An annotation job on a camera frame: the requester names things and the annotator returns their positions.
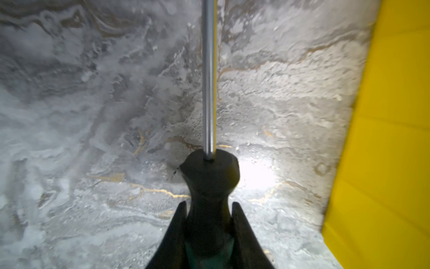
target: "marble surface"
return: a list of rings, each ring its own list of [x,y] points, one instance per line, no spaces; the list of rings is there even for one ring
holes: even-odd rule
[[[219,0],[219,147],[283,269],[320,233],[378,0]],[[0,267],[142,268],[201,145],[200,1],[0,2]]]

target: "screwdriver handle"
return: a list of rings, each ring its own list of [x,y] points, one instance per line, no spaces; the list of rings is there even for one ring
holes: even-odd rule
[[[216,159],[206,161],[203,150],[197,150],[180,166],[191,193],[185,241],[197,261],[233,248],[228,195],[239,182],[239,163],[226,151],[216,154]]]

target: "yellow panel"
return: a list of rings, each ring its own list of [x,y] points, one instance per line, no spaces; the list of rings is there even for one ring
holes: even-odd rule
[[[345,269],[430,268],[425,234],[347,182],[337,182],[322,234]]]
[[[345,269],[430,269],[430,0],[385,0],[323,236]]]
[[[429,71],[430,31],[374,40],[357,113],[430,128]]]
[[[338,170],[430,235],[430,131],[356,117]]]
[[[430,26],[429,0],[385,0],[376,25],[376,38]]]

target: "white marble pattern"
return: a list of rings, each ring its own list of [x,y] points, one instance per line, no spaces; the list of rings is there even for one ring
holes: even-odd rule
[[[320,233],[378,0],[218,0],[219,145],[285,269]],[[0,267],[139,268],[201,144],[200,1],[0,3]]]

